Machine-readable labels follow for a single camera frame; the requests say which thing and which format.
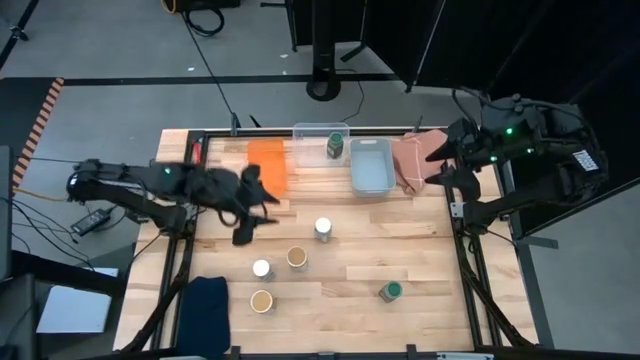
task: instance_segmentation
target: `dark blue towel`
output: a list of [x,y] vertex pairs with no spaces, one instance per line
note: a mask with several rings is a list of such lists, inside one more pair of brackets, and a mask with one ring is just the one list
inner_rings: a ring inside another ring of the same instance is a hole
[[197,277],[189,283],[179,321],[176,348],[180,356],[221,359],[231,346],[227,280]]

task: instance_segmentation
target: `small can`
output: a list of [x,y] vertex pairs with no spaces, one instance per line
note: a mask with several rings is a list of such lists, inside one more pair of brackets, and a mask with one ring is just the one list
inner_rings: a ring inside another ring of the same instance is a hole
[[331,237],[331,221],[327,218],[316,220],[315,237],[323,243],[329,242]]
[[269,282],[276,276],[267,260],[256,260],[253,263],[253,274],[264,282]]
[[329,134],[329,140],[327,140],[327,155],[331,159],[337,159],[342,155],[344,150],[344,138],[339,132],[332,132]]
[[269,314],[276,309],[276,299],[266,290],[258,290],[251,295],[251,309],[258,314]]
[[291,270],[303,272],[309,267],[309,258],[305,249],[294,246],[287,252],[287,262]]
[[397,281],[390,281],[378,291],[378,295],[384,302],[390,303],[402,296],[402,285]]

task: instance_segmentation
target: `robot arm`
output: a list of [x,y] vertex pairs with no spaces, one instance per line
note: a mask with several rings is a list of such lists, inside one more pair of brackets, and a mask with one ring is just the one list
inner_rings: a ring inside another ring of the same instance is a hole
[[[541,203],[575,205],[591,198],[607,180],[606,156],[577,106],[517,94],[494,102],[480,99],[482,125],[466,118],[454,122],[447,142],[426,158],[456,159],[458,168],[447,168],[425,181],[460,190],[463,210],[453,213],[464,219],[465,230],[484,233],[496,217]],[[500,199],[478,201],[480,184],[474,171],[526,156],[543,157],[549,164],[537,181]]]
[[[245,245],[253,238],[253,229],[262,224],[276,223],[266,216],[249,213],[254,205],[278,203],[264,190],[258,180],[260,168],[250,165],[238,177],[234,172],[184,163],[155,163],[148,167],[101,163],[90,159],[75,167],[69,177],[67,192],[72,201],[107,200],[131,212],[149,217],[163,232],[180,235],[187,223],[184,204],[202,206],[218,212],[226,226],[234,230],[233,244]],[[132,190],[141,191],[142,195]],[[163,206],[148,198],[176,202]],[[231,223],[222,213],[235,216]]]

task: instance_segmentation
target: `green lid can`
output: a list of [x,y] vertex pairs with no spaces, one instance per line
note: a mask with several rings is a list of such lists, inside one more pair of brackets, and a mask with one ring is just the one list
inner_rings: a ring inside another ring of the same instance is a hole
[[390,281],[378,291],[378,295],[385,302],[392,302],[393,300],[402,296],[402,285],[397,281]]
[[332,132],[329,134],[329,140],[327,141],[327,155],[332,159],[337,159],[342,155],[344,149],[344,138],[339,132]]

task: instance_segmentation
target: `pink towel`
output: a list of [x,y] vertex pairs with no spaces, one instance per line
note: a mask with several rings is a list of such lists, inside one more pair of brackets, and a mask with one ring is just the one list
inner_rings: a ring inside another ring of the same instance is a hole
[[447,141],[440,130],[407,133],[400,141],[391,143],[396,180],[407,195],[416,195],[425,185],[424,179],[440,173],[442,161],[426,162],[427,155]]

